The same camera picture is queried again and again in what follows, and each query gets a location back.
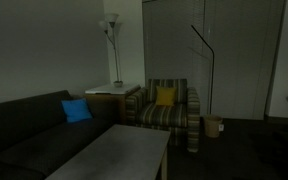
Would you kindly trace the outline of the yellow throw pillow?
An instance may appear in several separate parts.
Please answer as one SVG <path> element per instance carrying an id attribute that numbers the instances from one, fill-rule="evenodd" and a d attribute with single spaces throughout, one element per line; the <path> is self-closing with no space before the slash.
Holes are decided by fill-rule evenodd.
<path id="1" fill-rule="evenodd" d="M 175 103 L 175 88 L 157 87 L 156 104 L 161 106 L 173 106 Z"/>

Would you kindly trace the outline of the wooden side table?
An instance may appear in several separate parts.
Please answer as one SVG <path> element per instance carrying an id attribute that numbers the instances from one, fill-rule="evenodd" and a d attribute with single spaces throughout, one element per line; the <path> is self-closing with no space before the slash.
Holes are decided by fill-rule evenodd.
<path id="1" fill-rule="evenodd" d="M 139 84 L 123 84 L 121 87 L 115 87 L 112 84 L 99 86 L 85 91 L 85 96 L 90 100 L 116 100 L 120 113 L 119 124 L 126 123 L 126 98 L 140 89 Z"/>

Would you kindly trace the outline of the grey coffee table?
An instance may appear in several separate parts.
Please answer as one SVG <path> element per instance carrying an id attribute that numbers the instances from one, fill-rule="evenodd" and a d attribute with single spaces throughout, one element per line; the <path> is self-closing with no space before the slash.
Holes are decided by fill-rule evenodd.
<path id="1" fill-rule="evenodd" d="M 46 180 L 167 180 L 169 131 L 114 125 Z"/>

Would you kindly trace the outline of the white multi-head floor lamp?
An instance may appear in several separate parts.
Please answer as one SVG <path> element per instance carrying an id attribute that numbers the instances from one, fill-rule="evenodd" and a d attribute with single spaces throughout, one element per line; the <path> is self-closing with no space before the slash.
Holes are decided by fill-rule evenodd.
<path id="1" fill-rule="evenodd" d="M 116 13 L 107 13 L 105 19 L 99 22 L 99 26 L 102 28 L 107 39 L 112 45 L 114 50 L 114 60 L 115 60 L 115 69 L 116 69 L 116 80 L 113 82 L 113 85 L 116 88 L 121 88 L 123 86 L 123 81 L 120 77 L 120 68 L 119 68 L 119 59 L 118 59 L 118 50 L 116 48 L 116 39 L 115 39 L 115 25 L 119 15 Z"/>

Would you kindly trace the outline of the blue throw pillow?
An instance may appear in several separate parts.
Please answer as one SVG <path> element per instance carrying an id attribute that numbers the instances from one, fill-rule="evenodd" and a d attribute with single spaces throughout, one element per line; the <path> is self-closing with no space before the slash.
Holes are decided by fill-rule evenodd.
<path id="1" fill-rule="evenodd" d="M 62 100 L 61 103 L 69 123 L 93 118 L 85 98 Z"/>

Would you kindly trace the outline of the beige wastebasket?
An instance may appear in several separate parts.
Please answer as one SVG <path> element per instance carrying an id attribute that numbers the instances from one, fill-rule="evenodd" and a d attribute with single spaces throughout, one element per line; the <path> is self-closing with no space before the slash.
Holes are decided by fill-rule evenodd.
<path id="1" fill-rule="evenodd" d="M 223 119 L 216 115 L 204 116 L 205 135 L 210 138 L 217 138 L 220 135 L 219 127 Z"/>

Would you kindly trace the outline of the black arc floor lamp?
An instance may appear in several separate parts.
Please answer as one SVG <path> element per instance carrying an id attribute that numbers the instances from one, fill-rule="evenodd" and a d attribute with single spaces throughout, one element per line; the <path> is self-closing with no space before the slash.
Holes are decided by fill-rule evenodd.
<path id="1" fill-rule="evenodd" d="M 194 25 L 190 25 L 191 28 L 194 30 L 194 32 L 199 36 L 199 38 L 202 40 L 202 42 L 207 46 L 207 48 L 211 51 L 211 60 L 210 60 L 210 75 L 209 75 L 209 98 L 208 98 L 208 114 L 212 114 L 212 100 L 213 100 L 213 82 L 214 82 L 214 59 L 215 59 L 215 53 L 213 48 L 206 42 L 204 37 L 198 32 L 198 30 L 194 27 Z"/>

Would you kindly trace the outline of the window blinds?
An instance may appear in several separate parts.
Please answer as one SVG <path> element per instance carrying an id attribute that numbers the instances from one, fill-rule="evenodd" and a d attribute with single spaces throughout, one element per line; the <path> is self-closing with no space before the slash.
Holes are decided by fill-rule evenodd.
<path id="1" fill-rule="evenodd" d="M 262 120 L 285 0 L 143 0 L 145 77 L 185 78 L 208 114 Z"/>

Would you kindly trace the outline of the dark patterned sofa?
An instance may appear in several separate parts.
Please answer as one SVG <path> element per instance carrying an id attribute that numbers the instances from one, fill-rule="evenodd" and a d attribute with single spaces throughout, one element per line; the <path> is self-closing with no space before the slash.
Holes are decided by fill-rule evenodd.
<path id="1" fill-rule="evenodd" d="M 44 180 L 108 130 L 119 117 L 115 100 L 83 100 L 90 117 L 67 120 L 62 90 L 0 103 L 0 180 Z"/>

